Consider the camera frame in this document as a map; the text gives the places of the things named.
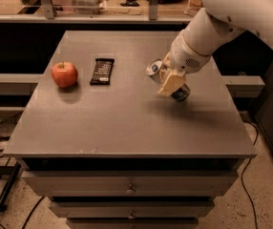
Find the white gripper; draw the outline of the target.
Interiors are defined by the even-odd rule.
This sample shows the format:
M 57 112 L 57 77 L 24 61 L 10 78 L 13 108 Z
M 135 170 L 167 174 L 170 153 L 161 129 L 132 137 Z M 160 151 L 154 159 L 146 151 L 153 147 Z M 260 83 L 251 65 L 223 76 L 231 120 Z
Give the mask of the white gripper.
M 195 52 L 186 42 L 184 31 L 181 31 L 162 60 L 159 75 L 164 78 L 158 93 L 169 96 L 185 83 L 184 77 L 173 74 L 174 68 L 185 73 L 197 73 L 210 59 L 210 55 Z

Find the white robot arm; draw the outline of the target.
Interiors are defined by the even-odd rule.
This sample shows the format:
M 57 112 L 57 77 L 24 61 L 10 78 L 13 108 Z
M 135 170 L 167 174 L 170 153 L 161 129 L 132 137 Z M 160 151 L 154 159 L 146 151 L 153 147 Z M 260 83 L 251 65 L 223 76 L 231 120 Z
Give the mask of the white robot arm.
M 185 75 L 198 72 L 216 49 L 244 31 L 273 50 L 273 0 L 202 0 L 202 8 L 161 62 L 159 93 L 176 92 L 185 84 Z

